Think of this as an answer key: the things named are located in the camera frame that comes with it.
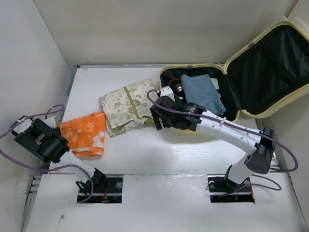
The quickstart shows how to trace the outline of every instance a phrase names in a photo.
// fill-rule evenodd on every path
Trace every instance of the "white wall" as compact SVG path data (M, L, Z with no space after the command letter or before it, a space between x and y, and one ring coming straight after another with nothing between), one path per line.
M289 15L289 19L296 23L304 33L309 36L309 1L300 0L295 9ZM277 138L287 145L296 155L299 168L290 173L293 186L303 215L309 225L309 95L306 95L293 103L280 109L271 117L264 119L267 126L275 130ZM286 152L277 149L277 155L282 160L284 154L289 168L294 163Z
M225 62L297 0L35 0L72 64Z
M62 55L31 0L0 1L0 134L23 114L45 112L59 103L72 80ZM38 160L13 136L0 141L16 159ZM0 157L0 231L18 232L30 171Z

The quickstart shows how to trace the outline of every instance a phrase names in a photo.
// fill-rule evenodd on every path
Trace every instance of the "yellow suitcase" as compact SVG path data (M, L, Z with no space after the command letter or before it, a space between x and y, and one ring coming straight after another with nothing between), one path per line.
M239 112L265 118L309 92L309 38L292 22L279 22L252 40L223 66L215 63L170 65L160 87L183 74L209 74L219 84L224 116Z

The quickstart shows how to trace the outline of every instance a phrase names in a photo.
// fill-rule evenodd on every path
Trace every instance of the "white table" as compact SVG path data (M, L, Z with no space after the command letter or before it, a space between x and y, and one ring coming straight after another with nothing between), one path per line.
M122 86L151 78L158 87L161 68L78 69L63 121L99 111L99 97ZM256 127L245 115L237 123ZM280 192L253 188L254 204L210 203L206 174L224 174L242 156L237 147L211 136L156 131L154 126L106 135L104 156L84 162L105 174L137 174L124 176L123 202L71 204L78 193L75 175L67 170L44 174L27 231L305 231L286 174L268 174L281 184ZM61 215L65 218L59 224Z

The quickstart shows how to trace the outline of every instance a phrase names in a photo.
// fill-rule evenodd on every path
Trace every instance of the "orange cloth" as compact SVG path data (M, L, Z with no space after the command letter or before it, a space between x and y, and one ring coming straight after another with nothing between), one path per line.
M105 139L105 114L92 114L60 122L61 135L68 140L68 146L79 157L102 156Z

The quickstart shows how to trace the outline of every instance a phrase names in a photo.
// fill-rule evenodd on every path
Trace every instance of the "beige patterned fabric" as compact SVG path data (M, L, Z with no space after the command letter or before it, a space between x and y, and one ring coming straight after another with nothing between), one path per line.
M100 97L99 101L106 115L106 130L111 138L152 118L152 104L146 94L153 88L152 80L146 79ZM150 96L154 101L157 100L155 93Z

